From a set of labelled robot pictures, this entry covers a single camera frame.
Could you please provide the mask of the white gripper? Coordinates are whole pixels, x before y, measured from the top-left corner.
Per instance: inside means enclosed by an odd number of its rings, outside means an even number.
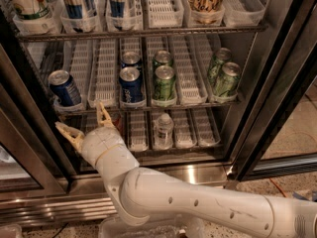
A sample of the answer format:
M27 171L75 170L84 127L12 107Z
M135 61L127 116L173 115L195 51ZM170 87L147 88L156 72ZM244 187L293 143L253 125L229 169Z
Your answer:
M93 168L96 167L98 159L104 152L124 144L119 131L113 127L111 116L101 101L96 104L96 115L99 128L89 132L86 136L76 128L61 122L55 123L60 134Z

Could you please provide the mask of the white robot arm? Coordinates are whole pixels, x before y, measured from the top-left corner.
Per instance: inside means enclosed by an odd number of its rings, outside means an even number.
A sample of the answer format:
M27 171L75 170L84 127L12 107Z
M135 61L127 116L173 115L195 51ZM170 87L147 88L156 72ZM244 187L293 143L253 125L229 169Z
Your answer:
M142 168L103 104L85 134L61 122L60 134L101 175L121 219L140 226L159 213L188 213L256 238L317 238L317 203L191 184Z

